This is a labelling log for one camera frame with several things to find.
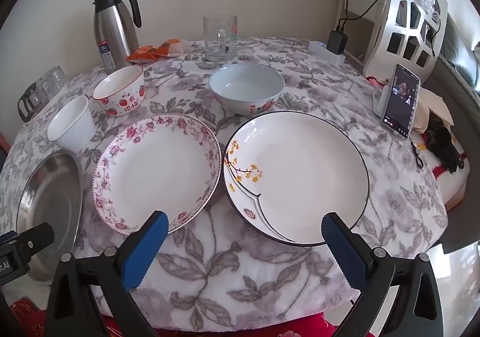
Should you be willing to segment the stainless steel plate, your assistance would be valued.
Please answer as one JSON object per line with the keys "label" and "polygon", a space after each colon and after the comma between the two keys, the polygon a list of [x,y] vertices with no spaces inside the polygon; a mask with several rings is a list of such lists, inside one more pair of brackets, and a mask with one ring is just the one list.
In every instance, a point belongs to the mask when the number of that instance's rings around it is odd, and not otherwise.
{"label": "stainless steel plate", "polygon": [[20,197],[16,231],[21,233],[43,222],[51,225],[53,244],[32,257],[30,277],[51,285],[62,255],[72,252],[82,213],[83,177],[77,157],[58,150],[46,157],[29,177]]}

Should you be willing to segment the white plate black rim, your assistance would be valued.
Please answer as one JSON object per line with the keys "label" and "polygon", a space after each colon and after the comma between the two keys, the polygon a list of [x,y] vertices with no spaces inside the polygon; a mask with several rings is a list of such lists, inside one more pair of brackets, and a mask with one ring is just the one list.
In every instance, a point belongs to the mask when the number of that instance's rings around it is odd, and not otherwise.
{"label": "white plate black rim", "polygon": [[369,177],[355,144],[317,116],[265,113],[230,137],[224,152],[230,204],[254,229],[282,244],[324,244],[327,213],[353,228],[368,204]]}

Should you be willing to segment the small white square bowl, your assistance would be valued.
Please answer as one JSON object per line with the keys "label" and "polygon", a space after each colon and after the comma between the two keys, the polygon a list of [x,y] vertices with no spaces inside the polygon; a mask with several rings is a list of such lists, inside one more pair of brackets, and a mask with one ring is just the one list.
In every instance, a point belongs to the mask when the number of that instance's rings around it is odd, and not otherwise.
{"label": "small white square bowl", "polygon": [[50,121],[47,138],[61,149],[81,151],[95,136],[96,127],[86,96],[68,102]]}

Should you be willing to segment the strawberry pattern red-rim bowl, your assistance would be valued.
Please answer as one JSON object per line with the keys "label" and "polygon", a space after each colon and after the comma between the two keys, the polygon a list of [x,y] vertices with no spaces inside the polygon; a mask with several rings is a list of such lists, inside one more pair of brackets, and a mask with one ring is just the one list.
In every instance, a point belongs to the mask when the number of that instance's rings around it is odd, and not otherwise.
{"label": "strawberry pattern red-rim bowl", "polygon": [[112,117],[137,109],[145,98],[144,69],[130,65],[105,77],[94,89],[93,99]]}

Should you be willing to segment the large light blue bowl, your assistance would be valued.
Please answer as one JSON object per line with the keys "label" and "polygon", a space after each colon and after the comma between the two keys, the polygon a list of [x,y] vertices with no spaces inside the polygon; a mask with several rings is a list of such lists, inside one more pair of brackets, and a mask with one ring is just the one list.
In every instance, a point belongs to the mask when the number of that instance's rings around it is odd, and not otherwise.
{"label": "large light blue bowl", "polygon": [[225,112],[245,117],[270,110],[285,87],[277,71],[249,63],[223,66],[208,84]]}

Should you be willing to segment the pink floral rim plate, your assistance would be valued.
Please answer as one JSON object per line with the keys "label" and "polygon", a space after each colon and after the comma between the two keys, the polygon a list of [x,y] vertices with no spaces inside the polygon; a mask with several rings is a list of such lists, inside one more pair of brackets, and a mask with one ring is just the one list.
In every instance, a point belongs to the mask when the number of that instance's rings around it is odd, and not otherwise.
{"label": "pink floral rim plate", "polygon": [[166,113],[134,122],[106,147],[93,175],[94,207],[102,221],[127,236],[155,210],[174,232],[211,199],[222,156],[212,130],[196,118]]}

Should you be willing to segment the grey floral tablecloth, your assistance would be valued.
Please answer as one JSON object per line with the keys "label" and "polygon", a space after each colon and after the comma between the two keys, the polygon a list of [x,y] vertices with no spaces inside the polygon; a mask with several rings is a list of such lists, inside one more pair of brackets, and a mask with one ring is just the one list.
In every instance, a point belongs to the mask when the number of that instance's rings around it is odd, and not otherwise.
{"label": "grey floral tablecloth", "polygon": [[[201,43],[185,56],[145,71],[144,101],[112,118],[92,103],[96,132],[80,152],[84,210],[75,255],[88,257],[123,240],[92,203],[92,177],[103,150],[130,124],[163,113],[198,118],[226,145],[243,118],[227,114],[208,87],[216,63]],[[391,135],[372,110],[373,87],[351,65],[330,65],[305,40],[247,38],[238,61],[267,65],[285,79],[274,107],[311,113],[331,122],[358,147],[370,196],[356,230],[371,246],[413,257],[444,232],[447,212],[431,166],[419,168],[411,144]],[[169,235],[133,297],[160,328],[227,331],[260,328],[326,311],[354,299],[325,246],[279,244],[251,228],[218,190],[210,205]]]}

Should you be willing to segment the black knitted cloth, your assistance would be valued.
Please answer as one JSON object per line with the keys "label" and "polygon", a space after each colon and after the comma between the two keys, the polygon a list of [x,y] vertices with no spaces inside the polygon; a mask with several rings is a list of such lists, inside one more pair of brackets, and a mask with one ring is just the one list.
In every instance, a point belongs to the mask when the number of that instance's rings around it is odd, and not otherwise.
{"label": "black knitted cloth", "polygon": [[430,113],[428,126],[425,131],[425,145],[439,160],[443,168],[451,174],[457,169],[464,169],[464,159],[452,143],[452,134],[441,118]]}

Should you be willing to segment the smartphone on stand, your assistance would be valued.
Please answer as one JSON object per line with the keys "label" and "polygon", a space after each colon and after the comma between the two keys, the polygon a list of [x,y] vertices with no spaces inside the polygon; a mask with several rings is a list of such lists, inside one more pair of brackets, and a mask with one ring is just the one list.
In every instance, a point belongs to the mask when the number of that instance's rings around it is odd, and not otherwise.
{"label": "smartphone on stand", "polygon": [[420,87],[421,80],[413,72],[400,64],[395,67],[381,120],[384,127],[405,140],[413,129]]}

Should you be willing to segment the small clear glass cups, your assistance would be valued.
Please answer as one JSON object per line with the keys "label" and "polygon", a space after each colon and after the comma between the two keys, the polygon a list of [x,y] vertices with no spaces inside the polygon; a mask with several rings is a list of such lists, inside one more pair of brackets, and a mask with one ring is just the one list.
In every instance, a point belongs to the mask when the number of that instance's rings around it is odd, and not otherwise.
{"label": "small clear glass cups", "polygon": [[64,87],[68,78],[59,65],[52,67],[36,82],[36,91],[41,102],[49,103]]}

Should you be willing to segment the orange snack packet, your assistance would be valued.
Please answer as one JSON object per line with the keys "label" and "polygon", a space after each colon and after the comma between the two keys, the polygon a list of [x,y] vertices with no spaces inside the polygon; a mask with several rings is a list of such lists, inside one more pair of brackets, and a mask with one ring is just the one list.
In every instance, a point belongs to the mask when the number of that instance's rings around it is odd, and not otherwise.
{"label": "orange snack packet", "polygon": [[132,63],[152,63],[160,58],[180,57],[185,53],[184,46],[180,39],[169,39],[159,47],[153,45],[142,46],[127,57]]}

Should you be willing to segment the white power strip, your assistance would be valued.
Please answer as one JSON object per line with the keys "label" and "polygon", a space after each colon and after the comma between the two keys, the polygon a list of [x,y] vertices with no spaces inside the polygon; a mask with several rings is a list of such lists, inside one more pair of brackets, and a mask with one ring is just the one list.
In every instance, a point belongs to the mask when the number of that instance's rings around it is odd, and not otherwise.
{"label": "white power strip", "polygon": [[342,65],[345,62],[343,54],[335,54],[326,49],[326,43],[311,40],[308,45],[308,50],[311,53],[317,54],[325,62],[331,65]]}

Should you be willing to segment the stainless steel thermos jug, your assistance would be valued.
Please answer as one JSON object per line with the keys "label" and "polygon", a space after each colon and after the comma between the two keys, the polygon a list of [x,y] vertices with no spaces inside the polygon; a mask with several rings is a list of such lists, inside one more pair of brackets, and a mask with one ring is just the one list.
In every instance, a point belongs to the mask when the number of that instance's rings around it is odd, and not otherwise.
{"label": "stainless steel thermos jug", "polygon": [[130,65],[142,23],[137,0],[94,0],[94,37],[107,74]]}

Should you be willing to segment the white lattice chair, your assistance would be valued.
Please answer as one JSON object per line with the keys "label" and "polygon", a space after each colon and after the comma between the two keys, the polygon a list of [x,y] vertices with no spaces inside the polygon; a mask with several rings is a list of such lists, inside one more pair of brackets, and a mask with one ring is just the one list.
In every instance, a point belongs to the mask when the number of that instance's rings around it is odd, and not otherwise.
{"label": "white lattice chair", "polygon": [[447,0],[385,0],[364,77],[387,83],[402,65],[425,81],[438,60],[447,20]]}

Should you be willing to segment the clear glass mug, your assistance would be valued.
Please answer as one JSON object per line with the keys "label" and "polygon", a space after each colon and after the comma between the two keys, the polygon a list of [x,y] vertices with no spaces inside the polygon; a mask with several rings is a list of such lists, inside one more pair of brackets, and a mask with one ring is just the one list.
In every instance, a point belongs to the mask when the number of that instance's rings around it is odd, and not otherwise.
{"label": "clear glass mug", "polygon": [[233,60],[237,55],[238,17],[236,15],[203,17],[205,57],[210,62]]}

